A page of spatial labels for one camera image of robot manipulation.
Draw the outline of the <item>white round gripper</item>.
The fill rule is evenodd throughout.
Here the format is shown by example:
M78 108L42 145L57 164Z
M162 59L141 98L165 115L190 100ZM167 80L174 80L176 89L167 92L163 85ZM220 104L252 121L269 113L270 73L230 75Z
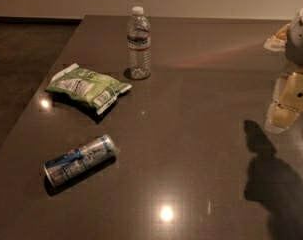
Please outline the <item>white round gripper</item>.
M303 66L303 7L277 33L268 38L264 48L286 52L289 61ZM283 73L277 79L272 102L264 124L269 133L280 134L291 127L303 112L303 71Z

